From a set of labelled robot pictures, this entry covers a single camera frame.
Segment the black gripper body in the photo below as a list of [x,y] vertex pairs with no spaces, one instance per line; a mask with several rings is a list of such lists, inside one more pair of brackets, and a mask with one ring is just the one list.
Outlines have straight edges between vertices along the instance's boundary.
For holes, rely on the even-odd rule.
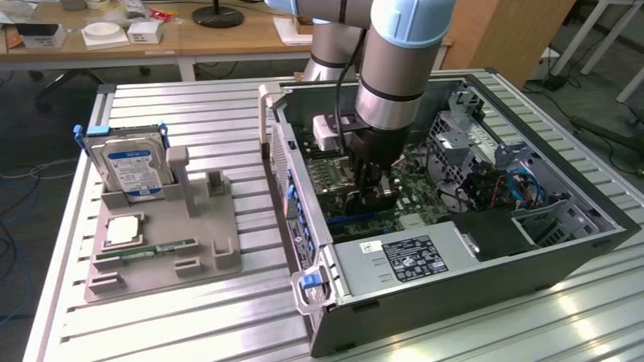
[[348,141],[352,158],[364,164],[389,168],[402,154],[408,135],[408,127],[398,130],[372,127],[353,131]]

